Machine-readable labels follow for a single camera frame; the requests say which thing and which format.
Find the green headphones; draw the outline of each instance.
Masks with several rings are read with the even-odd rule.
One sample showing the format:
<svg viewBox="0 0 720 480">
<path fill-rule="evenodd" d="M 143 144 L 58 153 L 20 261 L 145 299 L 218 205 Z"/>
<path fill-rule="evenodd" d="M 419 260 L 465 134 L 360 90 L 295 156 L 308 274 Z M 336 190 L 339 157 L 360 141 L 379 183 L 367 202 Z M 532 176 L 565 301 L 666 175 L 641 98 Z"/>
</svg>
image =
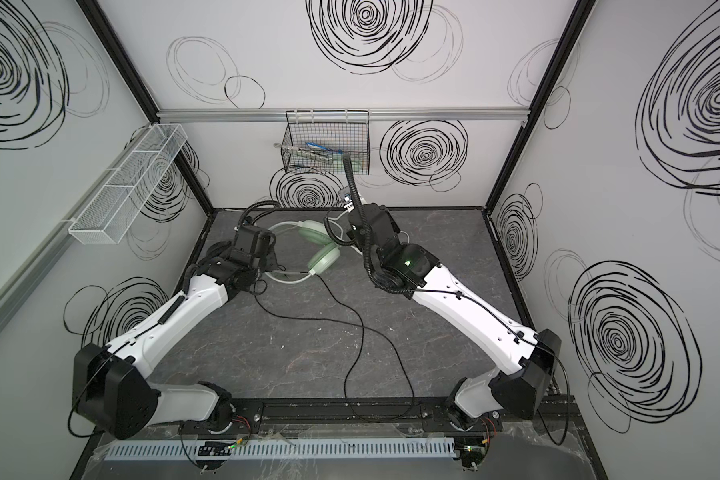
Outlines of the green headphones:
<svg viewBox="0 0 720 480">
<path fill-rule="evenodd" d="M 282 234 L 294 228 L 298 229 L 298 234 L 304 237 L 308 242 L 322 245 L 322 248 L 307 263 L 307 274 L 304 278 L 298 280 L 283 280 L 273 274 L 295 274 L 295 272 L 268 272 L 269 278 L 280 283 L 301 283 L 309 277 L 319 275 L 325 272 L 341 255 L 341 251 L 337 244 L 334 244 L 331 237 L 326 233 L 326 228 L 314 220 L 304 220 L 299 222 L 280 222 L 269 227 L 275 234 Z"/>
</svg>

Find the dark gray table surface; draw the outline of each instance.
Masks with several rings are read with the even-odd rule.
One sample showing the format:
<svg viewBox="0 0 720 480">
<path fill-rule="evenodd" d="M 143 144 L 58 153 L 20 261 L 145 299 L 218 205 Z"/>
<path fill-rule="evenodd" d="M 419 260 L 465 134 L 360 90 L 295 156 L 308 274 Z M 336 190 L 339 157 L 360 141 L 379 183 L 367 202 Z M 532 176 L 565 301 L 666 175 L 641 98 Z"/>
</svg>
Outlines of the dark gray table surface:
<svg viewBox="0 0 720 480">
<path fill-rule="evenodd" d="M 479 211 L 404 210 L 393 215 L 412 243 L 439 257 L 487 302 L 519 319 Z M 238 216 L 219 213 L 203 254 L 209 245 L 233 237 Z M 277 212 L 259 225 L 323 216 L 315 211 Z M 289 270 L 304 269 L 317 250 L 295 231 L 280 235 L 276 245 L 278 262 Z M 323 278 L 340 301 L 360 312 L 367 326 L 393 341 L 416 396 L 447 396 L 462 377 L 493 368 L 488 356 L 448 321 L 403 296 L 375 289 L 355 251 L 343 248 Z M 259 299 L 283 315 L 358 322 L 317 278 L 292 286 L 269 281 L 268 291 Z M 360 333 L 359 328 L 332 322 L 278 319 L 264 312 L 253 296 L 240 293 L 179 341 L 149 380 L 176 384 L 206 380 L 237 398 L 340 397 L 344 376 L 358 353 Z M 347 390 L 356 397 L 411 395 L 392 348 L 373 332 L 366 332 L 362 358 Z"/>
</svg>

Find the robotic arm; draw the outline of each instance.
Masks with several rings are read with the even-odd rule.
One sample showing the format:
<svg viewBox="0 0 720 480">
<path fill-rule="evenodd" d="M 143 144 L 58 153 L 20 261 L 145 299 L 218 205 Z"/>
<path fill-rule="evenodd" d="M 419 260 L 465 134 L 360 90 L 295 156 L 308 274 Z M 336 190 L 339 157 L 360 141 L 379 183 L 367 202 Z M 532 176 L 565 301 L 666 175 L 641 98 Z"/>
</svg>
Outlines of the robotic arm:
<svg viewBox="0 0 720 480">
<path fill-rule="evenodd" d="M 437 312 L 496 365 L 474 379 L 459 381 L 446 405 L 451 421 L 466 429 L 483 413 L 500 408 L 532 418 L 552 378 L 560 338 L 549 330 L 536 333 L 513 321 L 467 288 L 426 249 L 402 244 L 389 211 L 365 204 L 348 158 L 344 164 L 352 227 L 348 236 L 361 250 L 370 280 L 386 292 L 403 294 Z M 163 422 L 196 420 L 216 432 L 229 427 L 231 395 L 220 387 L 207 382 L 164 386 L 148 383 L 146 378 L 205 316 L 240 291 L 249 290 L 261 274 L 276 270 L 276 238 L 255 226 L 262 214 L 244 224 L 251 210 L 265 204 L 276 205 L 259 202 L 243 212 L 234 240 L 211 246 L 196 270 L 189 270 L 191 276 L 185 279 L 182 292 L 105 347 L 90 344 L 77 353 L 73 411 L 120 439 Z M 329 228 L 326 232 L 333 236 Z M 371 260 L 372 248 L 378 266 Z"/>
</svg>

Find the white wall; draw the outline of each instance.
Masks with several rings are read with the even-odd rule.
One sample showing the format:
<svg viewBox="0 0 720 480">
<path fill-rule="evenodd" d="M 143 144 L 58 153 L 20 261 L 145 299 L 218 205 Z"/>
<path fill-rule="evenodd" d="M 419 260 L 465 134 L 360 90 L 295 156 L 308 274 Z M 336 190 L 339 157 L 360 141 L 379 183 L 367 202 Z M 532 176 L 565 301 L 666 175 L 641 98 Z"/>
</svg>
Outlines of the white wall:
<svg viewBox="0 0 720 480">
<path fill-rule="evenodd" d="M 612 480 L 720 478 L 720 170 L 680 170 L 720 167 L 710 5 L 600 2 L 570 115 L 536 129 L 494 212 Z"/>
<path fill-rule="evenodd" d="M 333 20 L 319 14 L 319 5 L 335 3 L 348 10 L 340 7 Z M 372 7 L 381 5 L 376 2 L 213 0 L 199 6 L 168 0 L 160 9 L 144 0 L 102 2 L 162 109 L 528 105 L 574 4 L 394 0 L 385 3 L 384 14 Z M 358 10 L 352 11 L 352 5 Z M 348 50 L 341 52 L 341 45 Z M 437 140 L 425 139 L 417 150 L 410 146 L 408 151 L 419 154 L 406 156 L 405 168 L 420 175 L 436 170 L 447 177 L 432 185 L 410 185 L 405 176 L 396 180 L 382 168 L 378 149 L 386 155 L 382 140 L 390 126 L 371 125 L 371 176 L 359 180 L 383 184 L 373 191 L 373 199 L 391 206 L 483 204 L 518 131 L 517 121 L 464 122 L 466 161 L 452 174 L 447 167 L 443 174 L 443 168 L 454 156 L 440 150 Z M 269 195 L 269 179 L 282 168 L 272 144 L 282 141 L 285 123 L 185 128 L 202 137 L 195 146 L 204 152 L 208 175 L 228 179 L 210 189 L 216 206 L 245 206 Z M 340 143 L 330 147 L 347 150 Z M 321 182 L 308 183 L 319 188 L 315 183 Z"/>
<path fill-rule="evenodd" d="M 55 46 L 61 53 L 71 94 L 64 122 L 51 123 L 54 128 L 60 126 L 58 131 L 42 130 L 23 140 L 4 142 L 4 146 L 26 147 L 24 150 L 0 150 L 0 287 L 110 165 L 131 132 L 145 122 L 73 0 L 32 2 L 32 10 L 19 0 L 6 3 L 28 18 L 28 24 L 57 22 L 46 24 L 50 39 L 43 42 L 49 43 L 49 52 Z M 72 27 L 79 36 L 59 24 Z M 1 25 L 0 32 L 5 33 Z M 37 35 L 43 35 L 42 29 L 38 31 Z M 31 37 L 34 33 L 23 34 Z M 93 55 L 88 57 L 92 63 L 76 55 L 74 46 L 67 43 L 69 35 L 86 54 Z M 100 61 L 93 62 L 94 57 Z M 81 83 L 86 68 L 87 84 Z M 105 90 L 102 78 L 108 79 Z M 47 96 L 41 99 L 46 109 L 61 112 L 59 105 L 48 106 L 54 104 L 48 103 Z M 2 114 L 25 112 L 23 105 L 11 106 L 1 100 Z M 27 124 L 34 121 L 30 118 Z M 0 132 L 0 139 L 17 131 L 15 137 L 24 136 L 25 127 Z M 80 331 L 104 292 L 129 279 L 130 284 L 140 284 L 126 290 L 116 302 L 131 305 L 138 303 L 140 296 L 161 298 L 173 293 L 205 216 L 175 170 L 158 188 L 158 195 L 175 200 L 154 209 L 162 210 L 160 214 L 143 210 L 120 244 L 73 244 L 0 334 L 0 479 L 67 478 L 85 444 L 85 440 L 70 436 L 66 427 L 73 358 L 80 348 L 80 338 L 62 326 L 66 302 L 74 297 L 66 319 L 72 330 Z M 85 286 L 102 290 L 91 287 L 75 295 Z M 141 305 L 129 310 L 127 320 L 137 322 L 149 309 L 149 305 Z M 122 319 L 101 320 L 112 324 Z M 76 417 L 73 428 L 87 434 L 92 425 Z"/>
</svg>

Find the gray wall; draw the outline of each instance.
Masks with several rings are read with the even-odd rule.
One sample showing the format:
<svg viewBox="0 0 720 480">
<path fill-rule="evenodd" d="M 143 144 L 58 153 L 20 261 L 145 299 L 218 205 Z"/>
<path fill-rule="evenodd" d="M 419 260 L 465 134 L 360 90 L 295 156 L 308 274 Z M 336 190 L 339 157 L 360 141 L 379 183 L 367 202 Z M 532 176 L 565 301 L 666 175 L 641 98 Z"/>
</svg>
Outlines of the gray wall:
<svg viewBox="0 0 720 480">
<path fill-rule="evenodd" d="M 12 3 L 35 27 L 42 22 L 66 25 L 46 23 L 50 39 L 42 37 L 42 28 L 37 35 L 49 42 L 48 52 L 55 46 L 63 57 L 70 95 L 62 109 L 49 103 L 48 90 L 42 93 L 42 103 L 54 114 L 65 110 L 64 122 L 53 124 L 55 134 L 41 131 L 3 143 L 23 150 L 0 149 L 0 287 L 145 122 L 73 0 L 32 2 L 32 10 L 19 0 Z M 31 36 L 28 31 L 16 34 Z M 108 79 L 106 96 L 103 76 Z M 25 108 L 5 101 L 0 112 L 26 113 Z M 9 129 L 0 139 L 15 132 Z M 62 317 L 71 330 L 82 331 L 109 297 L 113 304 L 133 307 L 124 309 L 129 315 L 101 314 L 95 320 L 113 326 L 121 321 L 122 329 L 173 293 L 205 217 L 174 170 L 165 180 L 158 195 L 169 194 L 175 201 L 143 210 L 119 245 L 73 244 L 0 334 L 0 478 L 66 478 L 85 444 L 70 436 L 65 425 L 72 361 L 81 338 L 64 330 Z M 84 341 L 103 342 L 105 337 Z M 92 425 L 75 418 L 73 428 L 87 434 Z"/>
<path fill-rule="evenodd" d="M 719 8 L 600 2 L 494 212 L 612 480 L 720 478 Z"/>
</svg>

